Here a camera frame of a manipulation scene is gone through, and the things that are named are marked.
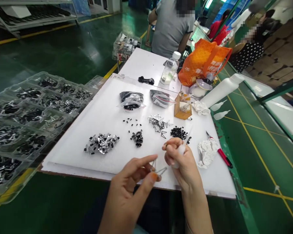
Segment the fingernail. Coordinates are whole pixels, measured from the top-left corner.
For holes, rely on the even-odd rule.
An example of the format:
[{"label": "fingernail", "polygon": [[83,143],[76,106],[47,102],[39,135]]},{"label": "fingernail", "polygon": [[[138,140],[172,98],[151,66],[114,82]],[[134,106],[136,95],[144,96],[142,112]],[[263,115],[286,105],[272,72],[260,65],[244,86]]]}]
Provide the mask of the fingernail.
[{"label": "fingernail", "polygon": [[152,174],[151,174],[152,182],[155,183],[156,180],[157,180],[158,175],[157,175],[155,172],[151,172],[151,173],[152,173]]},{"label": "fingernail", "polygon": [[169,159],[171,165],[175,165],[175,161],[173,159]]}]

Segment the gray t-shirt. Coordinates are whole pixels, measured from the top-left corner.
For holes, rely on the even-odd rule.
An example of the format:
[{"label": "gray t-shirt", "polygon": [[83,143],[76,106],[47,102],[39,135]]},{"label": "gray t-shirt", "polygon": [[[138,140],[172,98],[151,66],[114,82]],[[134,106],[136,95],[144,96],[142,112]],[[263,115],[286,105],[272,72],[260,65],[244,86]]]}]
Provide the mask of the gray t-shirt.
[{"label": "gray t-shirt", "polygon": [[177,15],[176,0],[161,0],[156,7],[157,21],[152,40],[152,52],[170,59],[178,50],[184,34],[193,31],[194,12]]}]

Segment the cotton glove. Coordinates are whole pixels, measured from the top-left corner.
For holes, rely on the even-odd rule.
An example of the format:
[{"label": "cotton glove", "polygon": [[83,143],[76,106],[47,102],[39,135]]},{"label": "cotton glove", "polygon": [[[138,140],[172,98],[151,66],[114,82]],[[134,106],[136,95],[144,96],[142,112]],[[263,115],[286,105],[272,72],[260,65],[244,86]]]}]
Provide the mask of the cotton glove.
[{"label": "cotton glove", "polygon": [[197,111],[198,115],[208,115],[211,113],[210,109],[207,108],[205,103],[200,101],[195,101],[192,106]]},{"label": "cotton glove", "polygon": [[199,161],[198,167],[207,169],[208,166],[214,161],[217,150],[220,149],[220,145],[213,138],[202,141],[198,145],[202,160]]}]

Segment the polka dot dress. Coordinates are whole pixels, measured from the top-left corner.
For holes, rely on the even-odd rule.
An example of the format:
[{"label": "polka dot dress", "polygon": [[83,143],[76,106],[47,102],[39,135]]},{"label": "polka dot dress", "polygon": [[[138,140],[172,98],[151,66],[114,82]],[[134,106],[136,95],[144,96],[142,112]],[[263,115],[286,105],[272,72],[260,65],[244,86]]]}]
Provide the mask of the polka dot dress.
[{"label": "polka dot dress", "polygon": [[246,43],[240,52],[231,55],[229,62],[238,72],[242,72],[248,66],[253,65],[263,54],[262,43]]}]

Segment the stacked cardboard box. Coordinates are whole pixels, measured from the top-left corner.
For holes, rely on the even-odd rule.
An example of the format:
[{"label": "stacked cardboard box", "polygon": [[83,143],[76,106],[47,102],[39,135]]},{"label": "stacked cardboard box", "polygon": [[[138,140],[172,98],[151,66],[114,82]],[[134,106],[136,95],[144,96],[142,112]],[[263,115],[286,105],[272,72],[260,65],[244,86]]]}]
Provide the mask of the stacked cardboard box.
[{"label": "stacked cardboard box", "polygon": [[264,56],[246,69],[252,77],[276,88],[293,79],[293,18],[264,43]]}]

